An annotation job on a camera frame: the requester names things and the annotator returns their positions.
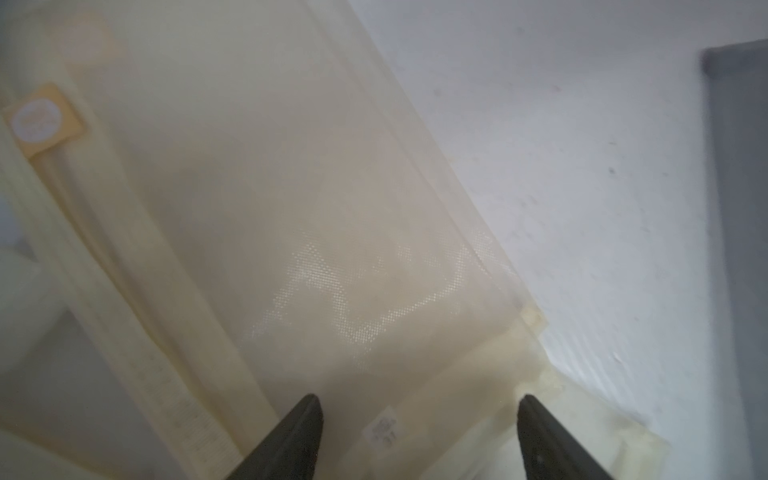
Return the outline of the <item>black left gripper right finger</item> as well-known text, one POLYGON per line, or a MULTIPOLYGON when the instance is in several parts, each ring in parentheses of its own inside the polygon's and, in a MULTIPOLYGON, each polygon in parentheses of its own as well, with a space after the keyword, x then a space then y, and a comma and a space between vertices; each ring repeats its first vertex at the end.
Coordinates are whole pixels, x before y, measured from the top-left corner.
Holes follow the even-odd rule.
POLYGON ((516 424, 527 480, 612 479, 534 395, 520 400, 516 424))

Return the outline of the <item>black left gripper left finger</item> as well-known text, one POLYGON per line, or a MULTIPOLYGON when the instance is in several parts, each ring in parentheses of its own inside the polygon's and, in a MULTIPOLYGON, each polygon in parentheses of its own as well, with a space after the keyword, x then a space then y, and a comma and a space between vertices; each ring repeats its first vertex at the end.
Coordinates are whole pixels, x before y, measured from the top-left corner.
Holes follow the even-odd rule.
POLYGON ((320 399, 305 395, 227 480, 312 480, 323 433, 320 399))

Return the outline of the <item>yellow mesh pouch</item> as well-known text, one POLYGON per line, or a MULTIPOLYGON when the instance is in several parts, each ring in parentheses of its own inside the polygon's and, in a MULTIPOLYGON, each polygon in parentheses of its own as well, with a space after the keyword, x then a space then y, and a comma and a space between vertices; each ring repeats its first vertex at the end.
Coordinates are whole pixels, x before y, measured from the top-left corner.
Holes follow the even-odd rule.
POLYGON ((548 360, 346 1, 5 1, 1 475, 465 479, 548 360))
POLYGON ((484 342, 366 425, 335 479, 656 479, 658 435, 555 369, 524 324, 484 342))

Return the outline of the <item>grey mesh pouch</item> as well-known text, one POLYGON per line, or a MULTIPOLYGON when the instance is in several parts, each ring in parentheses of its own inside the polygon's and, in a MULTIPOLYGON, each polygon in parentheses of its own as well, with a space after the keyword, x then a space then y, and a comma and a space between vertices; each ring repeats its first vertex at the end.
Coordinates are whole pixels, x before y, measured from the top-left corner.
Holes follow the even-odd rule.
POLYGON ((702 54, 745 465, 767 476, 767 42, 702 54))

